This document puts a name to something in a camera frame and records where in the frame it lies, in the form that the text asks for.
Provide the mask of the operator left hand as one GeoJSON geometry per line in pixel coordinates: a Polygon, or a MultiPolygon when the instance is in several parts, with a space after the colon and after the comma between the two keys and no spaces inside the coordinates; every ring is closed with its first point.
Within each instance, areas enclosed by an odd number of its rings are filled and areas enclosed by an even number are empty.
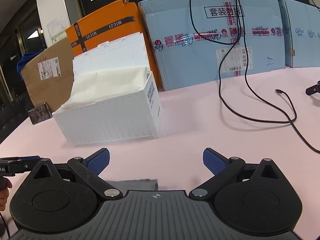
{"type": "Polygon", "coordinates": [[[0,190],[0,210],[4,211],[8,202],[10,189],[12,189],[12,183],[7,178],[2,178],[1,181],[5,182],[5,187],[0,190]]]}

